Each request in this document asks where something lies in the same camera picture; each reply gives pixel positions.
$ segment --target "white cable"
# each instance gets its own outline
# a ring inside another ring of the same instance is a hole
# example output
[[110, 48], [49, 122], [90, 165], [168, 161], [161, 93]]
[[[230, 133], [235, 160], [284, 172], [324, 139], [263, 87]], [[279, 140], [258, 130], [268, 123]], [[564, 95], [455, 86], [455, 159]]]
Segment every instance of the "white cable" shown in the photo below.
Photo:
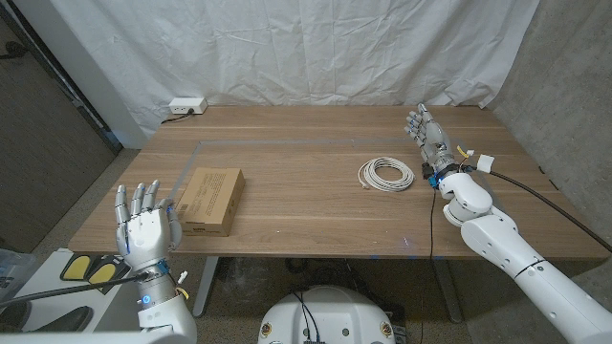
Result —
[[[386, 181], [376, 174], [376, 169], [381, 167], [391, 167], [402, 172], [402, 177], [397, 181]], [[363, 178], [367, 183], [361, 179], [361, 171], [363, 170]], [[370, 185], [379, 189], [380, 191], [398, 192], [406, 190], [412, 181], [414, 181], [414, 173], [412, 170], [405, 165], [405, 163], [388, 157], [372, 159], [364, 163], [360, 170], [357, 172], [357, 177], [360, 179], [361, 186], [363, 188], [370, 188]]]

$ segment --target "white curtain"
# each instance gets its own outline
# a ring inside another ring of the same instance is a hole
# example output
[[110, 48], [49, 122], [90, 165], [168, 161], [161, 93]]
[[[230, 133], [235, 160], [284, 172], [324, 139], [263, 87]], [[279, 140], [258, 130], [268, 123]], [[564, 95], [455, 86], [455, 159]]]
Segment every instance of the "white curtain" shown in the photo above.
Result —
[[174, 97], [219, 105], [485, 106], [513, 64], [537, 0], [53, 4], [150, 136]]

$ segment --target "power outlet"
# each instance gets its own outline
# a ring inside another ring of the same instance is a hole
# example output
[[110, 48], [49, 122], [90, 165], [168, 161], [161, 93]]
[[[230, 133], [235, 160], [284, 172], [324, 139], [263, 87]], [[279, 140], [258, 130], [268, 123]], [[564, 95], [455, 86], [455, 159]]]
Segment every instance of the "power outlet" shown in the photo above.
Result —
[[202, 97], [176, 97], [170, 101], [168, 106], [174, 115], [184, 115], [189, 111], [189, 109], [193, 109], [194, 115], [201, 115], [207, 109], [208, 104], [207, 100]]

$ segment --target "cardboard box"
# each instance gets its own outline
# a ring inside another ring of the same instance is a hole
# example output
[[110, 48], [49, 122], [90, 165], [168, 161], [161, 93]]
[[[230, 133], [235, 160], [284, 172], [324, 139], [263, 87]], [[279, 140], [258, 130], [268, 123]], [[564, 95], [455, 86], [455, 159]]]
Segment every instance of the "cardboard box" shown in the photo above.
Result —
[[179, 201], [186, 236], [228, 236], [245, 178], [240, 168], [198, 167]]

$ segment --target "black wire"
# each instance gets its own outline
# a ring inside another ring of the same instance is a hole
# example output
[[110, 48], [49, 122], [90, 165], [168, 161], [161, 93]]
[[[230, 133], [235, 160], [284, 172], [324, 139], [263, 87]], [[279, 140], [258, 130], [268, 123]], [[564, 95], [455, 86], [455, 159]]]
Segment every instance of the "black wire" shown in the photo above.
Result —
[[612, 246], [610, 246], [610, 244], [606, 243], [605, 240], [603, 240], [599, 235], [597, 235], [596, 233], [594, 233], [591, 229], [589, 229], [589, 227], [583, 225], [580, 221], [578, 221], [576, 218], [574, 218], [572, 215], [568, 214], [565, 210], [561, 209], [558, 205], [554, 204], [553, 202], [551, 202], [550, 200], [548, 200], [546, 197], [540, 195], [539, 193], [537, 193], [535, 190], [533, 190], [531, 187], [517, 182], [514, 179], [510, 178], [510, 177], [506, 177], [503, 174], [497, 173], [495, 171], [491, 171], [489, 172], [492, 176], [495, 176], [497, 178], [501, 178], [506, 182], [510, 182], [513, 183], [514, 185], [524, 189], [525, 191], [531, 193], [532, 195], [538, 197], [542, 202], [544, 202], [545, 204], [549, 205], [552, 209], [558, 211], [559, 214], [565, 216], [565, 218], [567, 218], [569, 221], [571, 221], [574, 225], [578, 226], [580, 229], [582, 229], [586, 234], [588, 234], [591, 238], [595, 239], [595, 241], [597, 241], [598, 243], [600, 243], [600, 245], [602, 245], [603, 247], [605, 247], [605, 249], [607, 249], [608, 251], [612, 252]]
[[[431, 202], [431, 212], [429, 213], [429, 263], [431, 264], [432, 272], [435, 273], [435, 267], [433, 266], [433, 210], [436, 205], [436, 189], [433, 189], [433, 201]], [[423, 288], [421, 289], [421, 339], [419, 340], [420, 344], [423, 344], [423, 333], [425, 326], [425, 312], [424, 312], [424, 303], [425, 303], [425, 289], [426, 289], [426, 280], [423, 281]]]
[[302, 313], [304, 313], [304, 321], [306, 321], [306, 331], [307, 331], [307, 333], [306, 333], [306, 338], [307, 338], [308, 340], [310, 340], [310, 326], [308, 326], [308, 317], [306, 316], [306, 311], [305, 311], [305, 309], [304, 309], [304, 303], [303, 303], [303, 302], [301, 302], [301, 301], [302, 301], [302, 299], [300, 299], [299, 297], [297, 297], [297, 299], [299, 300], [299, 303], [302, 305]]
[[170, 279], [172, 280], [172, 284], [174, 285], [174, 287], [178, 286], [178, 284], [176, 284], [176, 281], [174, 280], [174, 277], [172, 277], [170, 271], [168, 272], [168, 277], [170, 277]]
[[310, 312], [310, 310], [308, 309], [308, 307], [304, 303], [304, 299], [299, 297], [299, 296], [297, 296], [297, 294], [295, 292], [293, 292], [293, 295], [295, 295], [295, 297], [297, 297], [299, 302], [302, 304], [302, 310], [304, 311], [304, 309], [305, 309], [306, 312], [308, 312], [308, 315], [310, 315], [310, 318], [313, 320], [313, 324], [315, 324], [315, 331], [317, 332], [317, 342], [321, 341], [321, 337], [318, 335], [317, 322], [315, 321], [315, 318], [313, 317], [313, 314]]
[[357, 280], [355, 280], [355, 276], [353, 275], [353, 270], [351, 266], [348, 264], [348, 259], [344, 258], [344, 263], [346, 264], [346, 268], [348, 269], [348, 274], [351, 276], [351, 280], [353, 281], [353, 285], [355, 286], [355, 291], [359, 292], [360, 288], [357, 287]]
[[127, 282], [132, 282], [132, 281], [141, 281], [141, 280], [145, 279], [147, 276], [148, 276], [148, 273], [143, 272], [143, 273], [137, 274], [136, 276], [132, 276], [132, 277], [128, 277], [128, 278], [122, 278], [122, 279], [119, 279], [119, 280], [106, 281], [106, 282], [94, 283], [94, 284], [91, 284], [91, 285], [78, 286], [78, 287], [70, 287], [70, 288], [64, 288], [64, 289], [59, 289], [59, 290], [47, 290], [47, 291], [42, 291], [42, 292], [36, 292], [36, 293], [30, 294], [30, 295], [15, 297], [15, 298], [13, 298], [11, 300], [2, 302], [2, 303], [0, 303], [0, 309], [3, 309], [5, 307], [7, 307], [7, 306], [10, 306], [10, 305], [13, 305], [13, 304], [16, 304], [16, 303], [37, 300], [37, 299], [41, 299], [41, 298], [45, 298], [45, 297], [64, 295], [64, 294], [69, 294], [69, 293], [73, 293], [73, 292], [81, 292], [81, 291], [87, 291], [87, 290], [94, 290], [94, 289], [104, 288], [104, 287], [108, 287], [108, 286], [116, 286], [116, 285], [124, 284], [124, 283], [127, 283]]
[[463, 163], [464, 163], [464, 162], [466, 162], [466, 160], [467, 160], [467, 159], [468, 159], [468, 158], [463, 158], [463, 159], [461, 160], [461, 163], [459, 163], [459, 167], [457, 167], [457, 170], [461, 171], [461, 166], [463, 166]]
[[172, 121], [175, 121], [175, 120], [179, 120], [179, 119], [183, 119], [183, 118], [188, 117], [188, 116], [190, 116], [192, 114], [193, 114], [193, 108], [189, 108], [189, 110], [187, 111], [186, 114], [180, 116], [179, 118], [171, 118], [171, 119], [163, 120], [162, 124], [168, 123], [168, 122], [172, 122]]

